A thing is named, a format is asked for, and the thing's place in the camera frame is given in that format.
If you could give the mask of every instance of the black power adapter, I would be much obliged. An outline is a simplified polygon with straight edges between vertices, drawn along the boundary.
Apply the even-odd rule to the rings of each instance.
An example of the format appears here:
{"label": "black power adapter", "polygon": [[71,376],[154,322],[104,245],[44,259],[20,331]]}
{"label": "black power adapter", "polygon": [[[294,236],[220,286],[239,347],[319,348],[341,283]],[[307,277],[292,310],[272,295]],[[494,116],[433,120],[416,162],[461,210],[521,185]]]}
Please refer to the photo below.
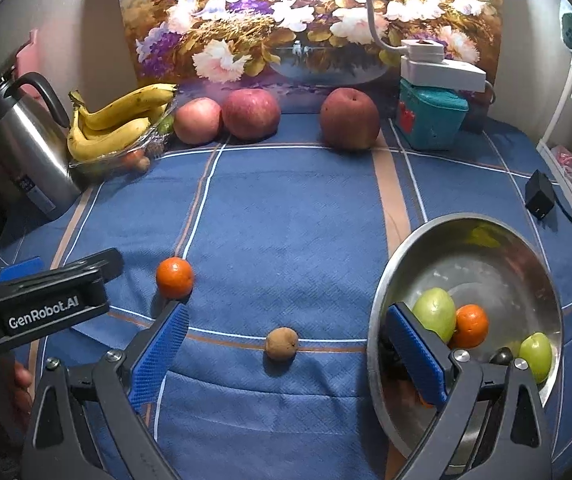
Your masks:
{"label": "black power adapter", "polygon": [[556,202],[555,191],[548,177],[535,170],[526,183],[526,209],[537,219],[541,220],[550,213]]}

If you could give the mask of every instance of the metal bolt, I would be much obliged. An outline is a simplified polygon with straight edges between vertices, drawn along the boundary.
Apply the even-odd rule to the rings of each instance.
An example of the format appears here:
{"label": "metal bolt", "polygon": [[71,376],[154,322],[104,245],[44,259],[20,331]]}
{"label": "metal bolt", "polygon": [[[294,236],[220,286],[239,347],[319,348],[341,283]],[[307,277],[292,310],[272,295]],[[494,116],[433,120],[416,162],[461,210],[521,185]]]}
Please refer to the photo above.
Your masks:
{"label": "metal bolt", "polygon": [[50,371],[56,370],[60,366],[60,362],[56,357],[49,357],[46,359],[46,369]]}
{"label": "metal bolt", "polygon": [[520,370],[528,370],[528,363],[526,362],[526,359],[518,357],[517,359],[515,359],[514,363],[515,363],[515,368],[519,368]]}
{"label": "metal bolt", "polygon": [[106,360],[109,363],[116,363],[122,357],[124,357],[124,352],[122,352],[121,350],[109,350],[108,352],[106,352]]}
{"label": "metal bolt", "polygon": [[455,361],[459,361],[460,363],[470,361],[470,354],[465,350],[455,350],[452,354],[455,357]]}

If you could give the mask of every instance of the floral painting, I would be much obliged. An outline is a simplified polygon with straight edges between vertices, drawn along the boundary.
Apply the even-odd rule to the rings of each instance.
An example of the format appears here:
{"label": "floral painting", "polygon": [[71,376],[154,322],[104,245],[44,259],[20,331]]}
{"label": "floral painting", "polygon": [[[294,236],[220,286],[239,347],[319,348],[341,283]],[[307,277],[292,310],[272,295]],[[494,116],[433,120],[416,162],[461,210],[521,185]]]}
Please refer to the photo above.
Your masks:
{"label": "floral painting", "polygon": [[[338,86],[391,100],[399,57],[375,45],[365,0],[120,0],[141,84],[177,82],[189,97],[240,87],[274,92],[285,112],[319,110]],[[495,78],[502,0],[374,0],[380,38],[439,41],[447,57]]]}

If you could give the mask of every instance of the teal box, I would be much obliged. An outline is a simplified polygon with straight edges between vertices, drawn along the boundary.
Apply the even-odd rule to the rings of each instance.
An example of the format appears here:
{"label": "teal box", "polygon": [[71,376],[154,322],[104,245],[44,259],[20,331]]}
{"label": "teal box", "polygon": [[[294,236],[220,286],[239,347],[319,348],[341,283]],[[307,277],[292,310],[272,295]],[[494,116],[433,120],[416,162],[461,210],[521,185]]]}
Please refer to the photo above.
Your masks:
{"label": "teal box", "polygon": [[400,80],[396,125],[415,150],[449,150],[468,111],[452,90]]}

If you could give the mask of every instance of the wall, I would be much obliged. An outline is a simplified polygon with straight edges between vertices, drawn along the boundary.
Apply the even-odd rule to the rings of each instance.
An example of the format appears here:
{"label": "wall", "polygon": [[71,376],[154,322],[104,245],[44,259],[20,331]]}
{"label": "wall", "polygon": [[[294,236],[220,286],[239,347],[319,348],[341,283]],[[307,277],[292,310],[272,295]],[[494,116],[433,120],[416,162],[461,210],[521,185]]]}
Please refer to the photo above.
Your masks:
{"label": "wall", "polygon": [[[504,0],[502,51],[491,116],[536,140],[544,132],[566,79],[570,53],[559,39],[559,0]],[[68,106],[79,88],[91,108],[136,86],[118,0],[6,0],[0,6],[0,70],[40,30],[42,72]],[[559,142],[572,136],[572,107]]]}

